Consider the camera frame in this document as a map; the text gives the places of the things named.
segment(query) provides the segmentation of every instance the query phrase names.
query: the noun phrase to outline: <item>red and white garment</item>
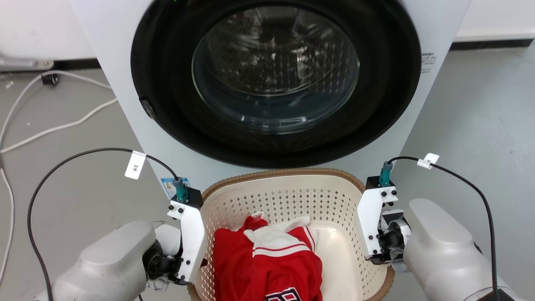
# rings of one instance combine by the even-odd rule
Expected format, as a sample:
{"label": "red and white garment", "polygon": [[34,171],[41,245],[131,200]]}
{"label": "red and white garment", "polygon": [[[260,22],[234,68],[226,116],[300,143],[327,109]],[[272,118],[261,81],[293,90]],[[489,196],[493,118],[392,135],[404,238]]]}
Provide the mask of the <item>red and white garment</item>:
{"label": "red and white garment", "polygon": [[216,301],[321,301],[318,233],[308,217],[267,225],[260,215],[215,233]]}

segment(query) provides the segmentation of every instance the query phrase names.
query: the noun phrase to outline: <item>white cable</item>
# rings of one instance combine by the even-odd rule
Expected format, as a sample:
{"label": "white cable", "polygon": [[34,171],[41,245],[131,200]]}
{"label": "white cable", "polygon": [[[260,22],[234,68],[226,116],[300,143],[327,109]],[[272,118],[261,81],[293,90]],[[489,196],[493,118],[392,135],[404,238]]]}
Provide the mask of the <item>white cable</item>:
{"label": "white cable", "polygon": [[0,285],[2,285],[2,279],[4,278],[5,267],[7,265],[7,257],[9,256],[9,250],[11,249],[11,242],[13,241],[13,231],[15,229],[15,199],[13,198],[13,191],[7,178],[5,177],[4,169],[0,168],[2,178],[4,179],[7,190],[9,191],[9,197],[11,198],[11,227],[9,230],[9,238],[7,239],[7,247],[5,248],[4,261],[2,262],[2,270],[0,270]]}
{"label": "white cable", "polygon": [[23,146],[24,144],[32,142],[33,140],[35,140],[35,139],[37,139],[39,137],[42,137],[42,136],[44,136],[46,134],[50,134],[50,133],[53,133],[53,132],[56,132],[56,131],[59,131],[59,130],[63,130],[63,129],[66,129],[68,127],[72,127],[72,126],[75,126],[75,125],[79,125],[80,123],[86,121],[93,114],[97,113],[98,111],[100,111],[100,110],[104,109],[105,107],[108,107],[108,106],[110,106],[110,105],[112,105],[112,104],[114,104],[116,102],[117,102],[117,99],[112,99],[112,100],[110,100],[108,102],[105,102],[105,103],[101,104],[100,106],[94,108],[91,112],[89,112],[87,115],[83,116],[78,121],[67,123],[67,124],[60,125],[60,126],[56,126],[56,127],[51,128],[51,129],[48,129],[46,131],[42,131],[41,133],[33,135],[28,139],[25,139],[25,140],[23,140],[23,141],[21,141],[19,143],[16,143],[16,144],[14,144],[14,145],[12,145],[10,147],[6,147],[5,149],[0,150],[0,154],[5,154],[5,153],[7,153],[9,151],[12,151],[17,147],[20,147],[20,146]]}
{"label": "white cable", "polygon": [[[26,85],[26,87],[22,90],[22,92],[20,93],[19,97],[17,98],[17,100],[15,101],[15,103],[13,104],[13,106],[11,107],[11,110],[9,110],[9,113],[7,114],[7,117],[4,121],[4,125],[2,126],[2,131],[0,132],[0,149],[2,148],[2,140],[4,139],[4,134],[5,134],[5,129],[7,128],[7,125],[9,123],[9,119],[11,119],[11,115],[13,114],[13,112],[15,111],[15,108],[17,107],[17,105],[19,104],[20,100],[22,99],[22,97],[24,96],[24,94],[30,89],[30,87],[36,83],[37,81],[39,81],[41,79],[41,76],[46,76],[46,75],[49,75],[49,74],[63,74],[63,75],[66,75],[66,76],[70,76],[70,77],[74,77],[74,78],[77,78],[77,79],[81,79],[81,80],[84,80],[84,81],[88,81],[92,84],[95,84],[97,86],[101,86],[101,87],[104,87],[104,88],[107,88],[107,89],[111,89],[111,87],[109,85],[106,85],[106,84],[103,84],[99,81],[96,81],[94,79],[90,79],[90,78],[87,78],[87,77],[83,77],[83,76],[80,76],[80,75],[77,75],[77,74],[74,74],[74,73],[69,73],[69,72],[65,72],[65,71],[61,71],[61,70],[51,70],[51,71],[47,71],[47,72],[43,72],[41,74],[39,74],[38,76],[36,76],[34,79],[32,79],[28,85]],[[54,127],[52,129],[49,129],[49,130],[46,130],[44,132],[41,132],[37,135],[34,135],[24,141],[21,141],[15,145],[12,145],[10,147],[8,147],[7,149],[3,149],[0,151],[0,154],[2,153],[5,153],[5,152],[8,152],[12,149],[15,149],[19,146],[22,146],[30,141],[33,141],[43,135],[46,135],[48,133],[51,133],[51,132],[55,132],[55,131],[59,131],[61,129],[66,129],[68,127],[71,127],[71,126],[75,126],[75,125],[78,125],[82,122],[84,122],[85,120],[87,120],[87,118],[91,117],[94,113],[98,112],[99,110],[115,103],[117,101],[117,99],[113,99],[107,103],[104,103],[98,107],[96,107],[95,109],[93,109],[91,112],[89,112],[89,114],[85,115],[82,119],[76,121],[76,122],[73,122],[73,123],[69,123],[69,124],[65,124],[65,125],[61,125],[61,126],[57,126],[57,127]],[[11,198],[11,229],[9,231],[9,239],[7,241],[7,247],[5,249],[5,255],[4,255],[4,261],[2,262],[2,269],[0,270],[0,285],[2,285],[2,280],[4,278],[4,273],[5,273],[5,269],[6,269],[6,266],[7,266],[7,258],[9,256],[9,251],[11,249],[11,242],[13,241],[13,232],[14,232],[14,226],[15,226],[15,199],[13,197],[13,191],[11,190],[11,186],[9,185],[9,182],[7,181],[7,178],[5,176],[5,172],[4,172],[4,168],[1,167],[2,166],[2,157],[0,156],[0,173],[2,174],[2,178],[4,179],[4,182],[5,182],[5,185],[7,186],[7,190],[9,191],[9,196]]]}

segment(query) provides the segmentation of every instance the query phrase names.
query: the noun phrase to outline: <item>perforated basket side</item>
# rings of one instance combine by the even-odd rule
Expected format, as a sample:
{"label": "perforated basket side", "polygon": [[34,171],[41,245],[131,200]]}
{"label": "perforated basket side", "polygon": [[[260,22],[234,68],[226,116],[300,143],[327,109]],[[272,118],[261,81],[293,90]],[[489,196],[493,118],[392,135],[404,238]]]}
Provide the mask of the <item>perforated basket side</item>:
{"label": "perforated basket side", "polygon": [[[294,176],[305,177],[302,178],[302,181],[297,181],[299,183],[296,185],[286,184],[286,179],[295,179]],[[314,182],[313,186],[315,185],[315,187],[308,187],[307,180],[315,178],[311,176],[333,177],[323,177],[320,183],[311,181]],[[340,191],[331,190],[329,183],[331,183],[331,187],[340,187],[338,183],[340,179],[346,180],[341,181],[343,187],[339,189]],[[333,180],[338,181],[338,184],[332,185]],[[234,185],[240,183],[244,186],[250,183],[253,185],[249,185],[249,189],[240,189],[240,185]],[[224,189],[229,185],[234,185],[232,188],[236,189]],[[251,193],[250,187],[256,185],[264,188],[259,187],[254,190],[254,193]],[[329,221],[342,226],[351,239],[358,268],[361,271],[361,283],[355,283],[355,285],[362,286],[362,300],[381,300],[392,286],[394,271],[390,266],[376,266],[365,261],[360,252],[361,247],[355,229],[355,208],[363,191],[364,184],[353,175],[341,170],[326,168],[257,172],[224,179],[213,184],[203,192],[205,206],[201,210],[209,241],[206,255],[209,259],[209,265],[201,269],[195,285],[188,286],[188,293],[192,300],[216,301],[213,287],[214,270],[211,265],[215,231],[219,228],[236,230],[248,215],[256,211],[268,213],[271,223],[286,222],[298,216],[310,216],[313,221]]]}

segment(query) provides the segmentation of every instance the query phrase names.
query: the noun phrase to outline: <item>washing machine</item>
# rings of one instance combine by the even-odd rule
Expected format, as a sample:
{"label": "washing machine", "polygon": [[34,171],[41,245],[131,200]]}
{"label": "washing machine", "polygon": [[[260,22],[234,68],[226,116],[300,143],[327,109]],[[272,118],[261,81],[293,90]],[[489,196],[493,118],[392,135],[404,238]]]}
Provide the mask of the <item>washing machine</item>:
{"label": "washing machine", "polygon": [[71,2],[143,151],[204,190],[274,168],[378,175],[470,0]]}

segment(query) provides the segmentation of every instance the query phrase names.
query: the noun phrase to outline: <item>basket bottom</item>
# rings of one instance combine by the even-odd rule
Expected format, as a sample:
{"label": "basket bottom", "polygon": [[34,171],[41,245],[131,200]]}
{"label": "basket bottom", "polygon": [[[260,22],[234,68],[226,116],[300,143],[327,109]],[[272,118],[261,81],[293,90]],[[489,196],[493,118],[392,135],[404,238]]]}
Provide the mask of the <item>basket bottom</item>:
{"label": "basket bottom", "polygon": [[360,268],[344,229],[331,222],[311,222],[318,229],[318,244],[314,252],[323,263],[321,291],[324,301],[363,299],[358,276]]}

